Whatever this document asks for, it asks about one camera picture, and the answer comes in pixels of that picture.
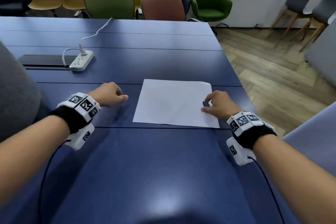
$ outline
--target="herringbone wood floor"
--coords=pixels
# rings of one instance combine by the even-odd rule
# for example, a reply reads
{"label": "herringbone wood floor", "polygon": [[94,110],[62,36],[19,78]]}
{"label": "herringbone wood floor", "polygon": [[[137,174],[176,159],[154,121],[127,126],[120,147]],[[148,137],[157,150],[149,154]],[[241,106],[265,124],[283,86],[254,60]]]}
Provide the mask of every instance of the herringbone wood floor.
{"label": "herringbone wood floor", "polygon": [[290,41],[297,31],[290,31],[281,41],[283,30],[216,31],[258,115],[272,124],[279,136],[336,101],[336,90],[304,61],[305,51],[299,52],[303,43]]}

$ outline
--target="person's left arm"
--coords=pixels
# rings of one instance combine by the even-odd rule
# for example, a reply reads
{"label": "person's left arm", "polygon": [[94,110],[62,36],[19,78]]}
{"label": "person's left arm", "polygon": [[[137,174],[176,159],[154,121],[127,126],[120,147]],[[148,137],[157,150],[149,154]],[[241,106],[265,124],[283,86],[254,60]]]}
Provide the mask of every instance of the person's left arm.
{"label": "person's left arm", "polygon": [[[89,95],[100,106],[128,99],[113,82],[104,83]],[[51,115],[0,143],[0,206],[44,165],[69,135],[65,120]]]}

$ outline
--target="white paper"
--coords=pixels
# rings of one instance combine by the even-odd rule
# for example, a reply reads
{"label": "white paper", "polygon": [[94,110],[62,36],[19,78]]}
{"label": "white paper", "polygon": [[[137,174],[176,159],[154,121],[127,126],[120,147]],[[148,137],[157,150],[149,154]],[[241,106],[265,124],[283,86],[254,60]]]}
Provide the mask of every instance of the white paper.
{"label": "white paper", "polygon": [[145,79],[133,122],[219,128],[216,117],[201,112],[210,93],[206,82]]}

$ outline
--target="power strip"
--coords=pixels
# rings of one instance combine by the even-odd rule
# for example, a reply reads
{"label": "power strip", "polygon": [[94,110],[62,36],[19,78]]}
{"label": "power strip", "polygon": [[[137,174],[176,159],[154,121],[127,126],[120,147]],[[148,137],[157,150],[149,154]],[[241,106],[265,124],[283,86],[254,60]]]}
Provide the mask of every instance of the power strip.
{"label": "power strip", "polygon": [[77,58],[71,63],[69,68],[74,72],[82,72],[86,69],[87,65],[90,63],[94,57],[93,52],[86,50],[86,55],[79,54]]}

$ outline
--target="pink chair back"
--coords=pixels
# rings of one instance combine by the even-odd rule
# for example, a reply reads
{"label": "pink chair back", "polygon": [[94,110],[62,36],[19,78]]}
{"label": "pink chair back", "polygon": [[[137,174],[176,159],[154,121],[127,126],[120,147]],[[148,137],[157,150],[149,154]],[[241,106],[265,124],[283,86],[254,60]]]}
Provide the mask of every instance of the pink chair back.
{"label": "pink chair back", "polygon": [[185,21],[181,0],[144,0],[142,11],[146,20]]}

